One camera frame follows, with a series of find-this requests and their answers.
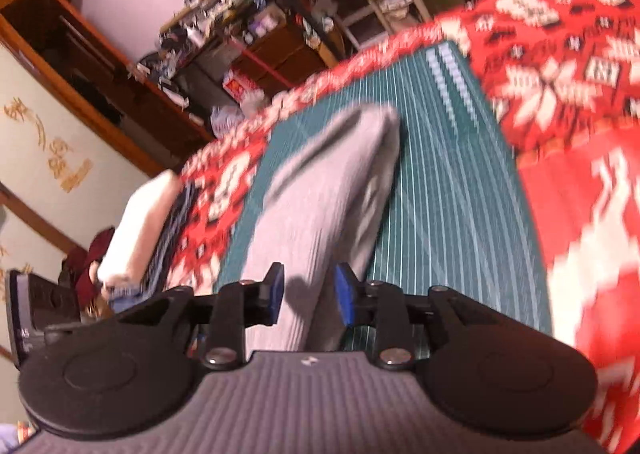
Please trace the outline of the red christmas pattern blanket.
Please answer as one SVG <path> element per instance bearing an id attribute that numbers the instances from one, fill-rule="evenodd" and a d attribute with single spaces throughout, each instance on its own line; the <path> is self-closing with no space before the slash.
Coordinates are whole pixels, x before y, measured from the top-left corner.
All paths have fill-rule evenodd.
<path id="1" fill-rule="evenodd" d="M 183 168 L 201 189 L 168 287 L 207 295 L 278 123 L 400 58 L 453 43 L 510 148 L 544 266 L 552 330 L 598 372 L 585 430 L 639 445 L 639 0 L 479 0 L 283 92 Z"/>

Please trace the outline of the folded white towel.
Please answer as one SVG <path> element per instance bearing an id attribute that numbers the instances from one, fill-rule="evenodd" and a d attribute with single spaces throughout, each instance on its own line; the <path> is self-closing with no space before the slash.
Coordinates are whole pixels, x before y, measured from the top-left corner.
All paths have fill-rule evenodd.
<path id="1" fill-rule="evenodd" d="M 105 299 L 141 287 L 160 233 L 182 190 L 178 175 L 165 170 L 131 195 L 96 271 Z"/>

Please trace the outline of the wooden drawer chest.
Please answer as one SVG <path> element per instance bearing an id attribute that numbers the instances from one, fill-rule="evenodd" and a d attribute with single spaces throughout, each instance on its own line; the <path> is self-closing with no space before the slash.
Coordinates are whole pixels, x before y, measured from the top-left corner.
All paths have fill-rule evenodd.
<path id="1" fill-rule="evenodd" d="M 312 74 L 331 69 L 338 59 L 323 42 L 311 48 L 298 24 L 282 24 L 235 58 L 231 70 L 252 81 L 267 96 L 303 84 Z"/>

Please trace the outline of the grey polo shirt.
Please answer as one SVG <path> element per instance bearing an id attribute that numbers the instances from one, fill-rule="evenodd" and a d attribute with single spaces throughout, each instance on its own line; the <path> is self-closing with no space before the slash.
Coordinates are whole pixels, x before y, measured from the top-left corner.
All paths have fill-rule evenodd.
<path id="1" fill-rule="evenodd" d="M 262 203 L 241 273 L 284 266 L 277 323 L 246 333 L 246 351 L 332 351 L 344 333 L 335 268 L 366 273 L 394 183 L 400 117 L 390 104 L 352 105 L 285 161 Z"/>

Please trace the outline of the folded blue jeans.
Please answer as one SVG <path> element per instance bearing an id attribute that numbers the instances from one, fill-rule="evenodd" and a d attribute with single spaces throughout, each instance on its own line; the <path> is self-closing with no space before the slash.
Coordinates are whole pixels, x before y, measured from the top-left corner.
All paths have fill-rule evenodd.
<path id="1" fill-rule="evenodd" d="M 180 235 L 190 219 L 190 213 L 200 188 L 186 183 L 172 205 L 157 243 L 138 287 L 117 288 L 108 305 L 115 313 L 124 312 L 160 293 L 167 281 L 172 259 L 179 248 Z"/>

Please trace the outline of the pile of clothes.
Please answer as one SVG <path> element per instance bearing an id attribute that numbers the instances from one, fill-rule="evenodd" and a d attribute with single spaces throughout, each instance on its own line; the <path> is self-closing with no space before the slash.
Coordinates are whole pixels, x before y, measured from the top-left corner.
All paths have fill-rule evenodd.
<path id="1" fill-rule="evenodd" d="M 111 244 L 114 232 L 114 226 L 102 229 L 93 237 L 88 249 L 75 247 L 62 261 L 58 284 L 74 293 L 80 310 L 88 309 L 99 295 L 96 270 Z"/>

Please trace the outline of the green cutting mat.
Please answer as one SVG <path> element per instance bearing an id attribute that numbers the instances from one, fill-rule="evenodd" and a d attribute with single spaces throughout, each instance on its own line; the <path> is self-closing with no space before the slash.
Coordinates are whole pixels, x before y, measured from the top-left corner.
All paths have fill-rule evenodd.
<path id="1" fill-rule="evenodd" d="M 278 123 L 260 160 L 221 271 L 241 276 L 262 203 L 277 169 L 343 109 L 390 104 L 400 117 L 394 183 L 362 279 L 409 295 L 450 287 L 550 333 L 550 303 L 532 216 L 512 153 L 480 84 L 450 42 L 390 67 Z M 373 329 L 344 329 L 338 348 L 367 349 Z"/>

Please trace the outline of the white plastic bag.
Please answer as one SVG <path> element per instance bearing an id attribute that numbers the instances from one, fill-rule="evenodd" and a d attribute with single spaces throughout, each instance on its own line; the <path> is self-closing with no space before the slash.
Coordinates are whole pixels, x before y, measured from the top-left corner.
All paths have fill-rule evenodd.
<path id="1" fill-rule="evenodd" d="M 268 105 L 269 98 L 262 90 L 247 91 L 240 102 L 240 108 L 245 118 L 257 115 Z"/>

